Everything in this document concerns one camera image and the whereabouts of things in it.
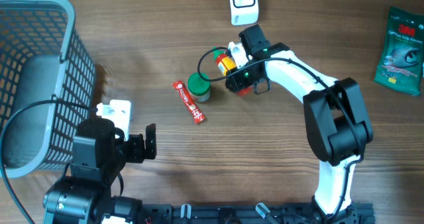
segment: cable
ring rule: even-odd
[[[282,61],[282,62],[287,62],[287,63],[290,63],[290,64],[293,64],[293,65],[295,65],[295,66],[297,66],[297,67],[299,67],[299,68],[301,68],[302,70],[304,70],[305,72],[307,72],[313,79],[315,79],[317,82],[319,82],[324,88],[325,88],[325,90],[327,91],[327,93],[328,94],[330,94],[330,96],[333,98],[333,100],[335,101],[335,103],[336,103],[336,106],[337,106],[337,108],[338,109],[340,109],[341,111],[342,111],[342,113],[343,113],[343,115],[344,115],[344,117],[345,117],[345,119],[346,119],[346,121],[347,121],[347,123],[348,123],[348,126],[349,126],[349,129],[352,131],[352,134],[353,134],[353,137],[354,137],[354,139],[355,139],[355,142],[356,142],[356,145],[358,146],[358,149],[360,150],[360,153],[361,153],[361,155],[360,155],[360,157],[359,157],[359,159],[358,160],[354,160],[354,161],[352,161],[352,162],[349,162],[347,165],[346,165],[346,167],[345,167],[345,173],[344,173],[344,181],[343,181],[343,187],[342,187],[342,194],[341,194],[341,196],[340,196],[340,200],[339,200],[339,202],[338,202],[338,204],[337,204],[337,206],[336,206],[336,209],[335,209],[335,211],[333,212],[333,214],[329,217],[329,223],[331,223],[336,217],[337,217],[337,215],[339,214],[339,211],[340,211],[340,208],[341,208],[341,206],[342,206],[342,204],[343,204],[343,201],[345,200],[345,197],[346,197],[346,191],[347,191],[347,184],[348,184],[348,178],[349,178],[349,173],[350,173],[350,167],[353,165],[353,164],[357,164],[357,163],[359,163],[359,162],[362,162],[363,160],[364,160],[364,155],[363,155],[363,147],[362,147],[362,145],[361,145],[361,142],[360,142],[360,139],[359,139],[359,137],[358,137],[358,134],[356,133],[356,131],[355,131],[355,128],[354,128],[354,125],[353,125],[353,122],[352,122],[352,120],[350,119],[350,117],[349,117],[349,115],[348,115],[348,113],[347,113],[347,111],[346,111],[346,109],[345,109],[345,107],[344,107],[344,105],[341,103],[341,101],[340,101],[340,98],[338,97],[338,96],[336,96],[335,94],[334,94],[334,92],[333,91],[331,91],[331,89],[330,89],[330,87],[319,77],[319,76],[317,76],[317,75],[315,75],[313,72],[311,72],[311,70],[309,70],[309,69],[307,69],[305,66],[303,66],[302,64],[299,64],[298,62],[295,62],[295,61],[293,61],[292,59],[287,59],[287,58],[266,58],[266,59],[262,59],[262,60],[259,60],[259,61],[255,61],[255,62],[253,62],[253,63],[251,63],[251,64],[249,64],[249,65],[247,65],[247,66],[245,66],[244,68],[242,68],[242,69],[239,69],[239,70],[237,70],[237,71],[235,71],[235,72],[233,72],[233,73],[231,73],[231,74],[229,74],[229,75],[227,75],[227,76],[222,76],[222,77],[220,77],[220,78],[214,78],[214,79],[207,79],[207,78],[205,78],[205,77],[203,77],[202,75],[201,75],[201,72],[200,72],[200,65],[201,65],[201,62],[203,61],[203,59],[208,55],[208,54],[210,54],[211,52],[214,52],[214,51],[216,51],[216,50],[227,50],[227,51],[229,51],[229,49],[228,48],[225,48],[225,47],[218,47],[218,48],[214,48],[214,49],[211,49],[211,50],[209,50],[208,52],[206,52],[201,58],[200,58],[200,60],[199,60],[199,63],[198,63],[198,65],[197,65],[197,73],[199,74],[199,76],[200,76],[200,78],[201,79],[203,79],[203,80],[205,80],[205,81],[207,81],[207,82],[216,82],[216,81],[221,81],[221,80],[223,80],[223,79],[227,79],[227,78],[230,78],[230,77],[232,77],[232,76],[234,76],[235,74],[237,74],[237,73],[240,73],[240,72],[243,72],[244,70],[246,70],[247,68],[249,68],[249,67],[251,67],[251,66],[255,66],[255,65],[257,65],[257,64],[259,64],[259,63],[263,63],[263,62],[269,62],[269,61]]]
[[[121,175],[121,172],[118,173],[118,180],[119,180],[119,187],[120,187],[120,192],[119,192],[119,196],[122,196],[122,193],[124,192],[124,178]]]
[[[9,179],[6,175],[6,167],[5,167],[5,164],[3,162],[3,141],[5,140],[5,134],[6,134],[7,128],[9,128],[12,121],[14,119],[16,119],[16,117],[18,115],[20,115],[22,112],[26,111],[27,109],[30,109],[30,108],[33,108],[33,107],[36,107],[36,106],[39,106],[39,105],[44,105],[44,104],[62,104],[62,105],[69,105],[69,106],[79,107],[79,108],[82,108],[82,109],[87,109],[89,111],[96,111],[97,110],[97,108],[90,108],[90,107],[85,106],[85,105],[80,105],[80,104],[77,104],[77,103],[62,101],[62,100],[58,100],[58,99],[56,99],[56,100],[44,100],[44,101],[37,101],[37,102],[31,103],[31,104],[27,105],[26,107],[19,109],[7,121],[5,127],[3,128],[2,132],[1,132],[1,136],[0,136],[0,172],[1,172],[1,176],[3,177],[3,181],[5,183],[7,191],[9,191],[13,201],[16,203],[16,205],[18,206],[19,210],[24,215],[26,220],[31,224],[35,224],[34,220],[32,220],[31,216],[28,214],[26,209],[23,207],[22,203],[19,201],[19,198],[17,197],[15,191],[13,191],[13,188],[12,188],[12,186],[9,182]]]
[[[71,163],[66,163],[65,168],[64,168],[64,172],[62,173],[60,178],[54,182],[53,185],[60,183],[65,178],[66,172],[68,171],[68,168],[69,168],[69,165],[71,165]]]

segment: red snack stick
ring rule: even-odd
[[[178,91],[188,111],[190,111],[191,115],[193,115],[194,123],[198,124],[204,121],[206,119],[205,115],[200,111],[193,99],[190,97],[183,81],[174,82],[172,87]]]

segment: green jar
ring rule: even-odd
[[[209,79],[206,74],[202,73],[201,75]],[[187,87],[190,97],[194,101],[204,102],[211,96],[211,83],[201,79],[197,72],[188,78]]]

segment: wood grain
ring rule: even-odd
[[[310,201],[318,159],[306,140],[303,109],[274,85],[238,97],[213,84],[195,125],[178,93],[199,57],[238,40],[228,0],[70,0],[76,27],[99,72],[96,101],[128,99],[131,133],[157,124],[158,157],[123,170],[125,196],[144,203],[283,203]],[[423,98],[375,84],[389,7],[424,10],[423,0],[260,0],[260,25],[307,64],[361,86],[374,140],[355,170],[352,198],[374,203],[378,223],[424,222]],[[208,59],[202,70],[219,71]],[[37,223],[58,173],[35,172],[13,187]],[[116,184],[114,193],[118,193]],[[0,184],[0,223],[24,219]]]

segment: plastic basket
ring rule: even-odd
[[[67,0],[0,0],[0,127],[29,103],[59,97],[91,105],[95,66]],[[9,127],[3,159],[10,178],[57,170],[72,159],[72,139],[85,109],[41,105]]]

